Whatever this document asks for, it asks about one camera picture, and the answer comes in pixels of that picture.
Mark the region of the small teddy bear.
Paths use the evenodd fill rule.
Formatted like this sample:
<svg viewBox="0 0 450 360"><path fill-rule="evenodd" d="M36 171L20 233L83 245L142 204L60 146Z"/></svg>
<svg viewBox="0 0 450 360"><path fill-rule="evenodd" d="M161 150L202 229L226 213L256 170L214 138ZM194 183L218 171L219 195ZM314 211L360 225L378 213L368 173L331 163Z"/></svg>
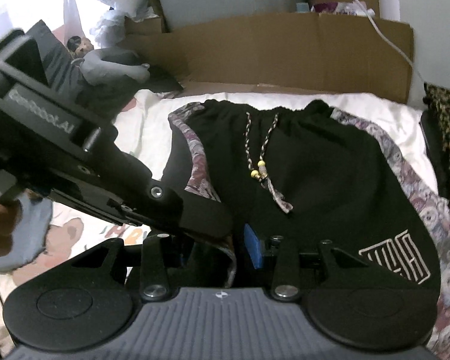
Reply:
<svg viewBox="0 0 450 360"><path fill-rule="evenodd" d="M70 37L66 43L66 48L75 59L82 58L95 49L88 38L80 36Z"/></svg>

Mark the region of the light blue jeans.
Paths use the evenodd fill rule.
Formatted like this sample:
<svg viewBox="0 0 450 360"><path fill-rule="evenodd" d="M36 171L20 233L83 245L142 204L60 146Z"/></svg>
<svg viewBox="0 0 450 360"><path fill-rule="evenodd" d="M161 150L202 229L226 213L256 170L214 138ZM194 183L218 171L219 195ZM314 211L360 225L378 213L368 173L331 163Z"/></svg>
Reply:
<svg viewBox="0 0 450 360"><path fill-rule="evenodd" d="M31 199L26 193L19 198L22 210L13 236L11 251L0 257L0 272L9 272L31 263L43 250L53 215L53 204L47 198Z"/></svg>

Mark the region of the white bear print duvet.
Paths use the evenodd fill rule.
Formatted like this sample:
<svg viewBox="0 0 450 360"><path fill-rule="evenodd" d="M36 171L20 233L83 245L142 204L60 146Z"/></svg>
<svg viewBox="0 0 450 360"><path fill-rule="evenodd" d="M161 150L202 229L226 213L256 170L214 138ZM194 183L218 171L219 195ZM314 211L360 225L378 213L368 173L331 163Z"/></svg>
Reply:
<svg viewBox="0 0 450 360"><path fill-rule="evenodd" d="M332 107L370 120L379 125L400 148L403 157L427 186L437 191L437 177L426 154L425 137L419 125L421 112L407 105L379 98L373 94L278 94L226 93L166 99L147 90L139 91L135 99L120 113L114 123L118 129L118 147L144 161L153 175L161 177L171 147L171 130L167 116L190 102L208 99L249 104L258 110L284 107L305 108L315 99ZM49 203L48 214L28 214L30 232L39 236L34 253L23 257L11 255L0 259L0 353L6 357L14 343L5 327L1 300L24 280L31 279L59 263L109 238L120 237L126 245L138 245L148 235L146 226L116 226L58 203Z"/></svg>

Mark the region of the dark green pillow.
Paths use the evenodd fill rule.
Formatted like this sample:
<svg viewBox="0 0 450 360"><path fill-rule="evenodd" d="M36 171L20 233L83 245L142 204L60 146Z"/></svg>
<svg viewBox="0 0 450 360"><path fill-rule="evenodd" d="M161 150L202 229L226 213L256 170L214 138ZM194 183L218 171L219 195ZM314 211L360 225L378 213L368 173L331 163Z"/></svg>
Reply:
<svg viewBox="0 0 450 360"><path fill-rule="evenodd" d="M58 93L64 102L76 102L86 82L80 69L72 64L68 50L43 20L35 23L26 35L37 43L49 88Z"/></svg>

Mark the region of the brown cardboard sheet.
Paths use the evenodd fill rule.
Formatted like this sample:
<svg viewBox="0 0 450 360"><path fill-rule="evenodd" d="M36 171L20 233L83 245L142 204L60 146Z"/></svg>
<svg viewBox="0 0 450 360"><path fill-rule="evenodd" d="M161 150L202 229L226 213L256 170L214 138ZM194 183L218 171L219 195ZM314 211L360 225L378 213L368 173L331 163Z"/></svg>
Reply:
<svg viewBox="0 0 450 360"><path fill-rule="evenodd" d="M274 13L218 19L122 46L178 79L266 85L406 103L414 56L409 24L361 16Z"/></svg>

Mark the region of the grey plush toy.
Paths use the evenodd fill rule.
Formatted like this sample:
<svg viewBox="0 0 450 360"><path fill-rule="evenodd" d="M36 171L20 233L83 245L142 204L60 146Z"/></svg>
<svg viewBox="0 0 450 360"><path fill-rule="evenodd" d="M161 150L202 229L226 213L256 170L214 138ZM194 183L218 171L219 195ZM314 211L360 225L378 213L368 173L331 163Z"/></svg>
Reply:
<svg viewBox="0 0 450 360"><path fill-rule="evenodd" d="M141 63L139 55L116 46L94 49L74 62L78 64L86 82L93 86L119 83L125 79L143 84L150 77L149 65Z"/></svg>

